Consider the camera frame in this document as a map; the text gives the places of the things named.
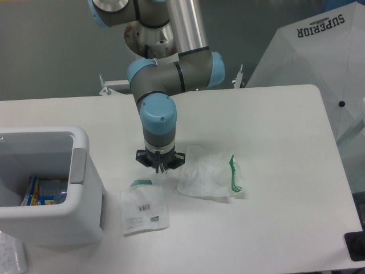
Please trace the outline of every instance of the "black corner piece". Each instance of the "black corner piece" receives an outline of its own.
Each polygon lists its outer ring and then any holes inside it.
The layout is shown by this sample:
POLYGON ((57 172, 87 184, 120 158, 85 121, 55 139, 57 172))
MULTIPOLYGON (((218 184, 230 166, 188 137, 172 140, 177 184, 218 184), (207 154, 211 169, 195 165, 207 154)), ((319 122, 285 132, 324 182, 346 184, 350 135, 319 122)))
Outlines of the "black corner piece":
POLYGON ((344 235, 350 258, 365 261, 365 232, 349 232, 344 235))

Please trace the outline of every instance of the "blue joint cap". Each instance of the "blue joint cap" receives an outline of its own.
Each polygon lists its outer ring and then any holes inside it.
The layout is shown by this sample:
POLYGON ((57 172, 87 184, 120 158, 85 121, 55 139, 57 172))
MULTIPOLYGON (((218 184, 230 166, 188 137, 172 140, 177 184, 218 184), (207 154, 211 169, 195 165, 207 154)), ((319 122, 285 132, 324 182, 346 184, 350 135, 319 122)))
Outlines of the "blue joint cap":
POLYGON ((128 70, 127 70, 129 87, 131 87, 133 77, 137 74, 137 72, 140 71, 141 69, 143 69, 144 67, 147 67, 150 65, 157 66, 155 61, 153 61, 152 59, 138 59, 129 65, 128 70))
POLYGON ((94 4, 92 3, 92 0, 87 0, 87 3, 89 4, 89 8, 92 13, 92 17, 94 18, 95 22, 98 24, 99 27, 109 27, 107 26, 103 20, 99 17, 98 13, 95 10, 94 4))
POLYGON ((215 84, 221 83, 226 75, 222 56, 219 53, 212 52, 212 59, 213 59, 212 74, 210 75, 210 80, 207 87, 211 87, 214 86, 215 84))
POLYGON ((139 116, 142 125, 153 134, 167 134, 176 127, 177 111, 175 102, 166 94, 148 95, 141 105, 139 116))

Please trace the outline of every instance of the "plastic bag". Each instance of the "plastic bag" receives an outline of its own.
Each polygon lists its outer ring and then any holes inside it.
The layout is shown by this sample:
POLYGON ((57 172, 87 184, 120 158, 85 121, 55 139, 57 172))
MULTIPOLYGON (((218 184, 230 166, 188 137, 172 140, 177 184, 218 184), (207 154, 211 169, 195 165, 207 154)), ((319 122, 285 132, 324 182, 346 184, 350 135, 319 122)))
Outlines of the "plastic bag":
POLYGON ((209 154, 200 146, 189 145, 177 190, 191 197, 243 199, 241 169, 232 152, 209 154))
POLYGON ((128 191, 121 191, 120 202, 124 235, 170 226, 162 186, 154 186, 150 180, 135 181, 128 191))

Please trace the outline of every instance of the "white umbrella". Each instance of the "white umbrella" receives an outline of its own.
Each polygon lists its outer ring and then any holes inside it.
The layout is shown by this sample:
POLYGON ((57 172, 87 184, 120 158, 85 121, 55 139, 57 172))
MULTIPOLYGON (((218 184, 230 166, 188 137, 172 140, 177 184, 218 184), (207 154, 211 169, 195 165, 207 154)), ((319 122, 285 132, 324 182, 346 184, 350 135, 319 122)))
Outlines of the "white umbrella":
MULTIPOLYGON (((354 125, 365 97, 365 6, 352 3, 277 30, 247 87, 289 84, 319 88, 336 140, 354 125)), ((365 131, 359 135, 340 150, 353 192, 365 190, 365 131)))

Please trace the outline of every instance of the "barcode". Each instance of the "barcode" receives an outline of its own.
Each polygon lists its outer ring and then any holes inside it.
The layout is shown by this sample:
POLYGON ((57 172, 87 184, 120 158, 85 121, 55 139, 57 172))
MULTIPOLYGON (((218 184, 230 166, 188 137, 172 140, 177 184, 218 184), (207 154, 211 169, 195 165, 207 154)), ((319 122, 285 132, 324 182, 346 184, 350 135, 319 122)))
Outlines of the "barcode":
POLYGON ((139 207, 139 211, 145 211, 145 210, 149 210, 149 209, 151 209, 149 207, 149 204, 144 204, 144 205, 139 207))

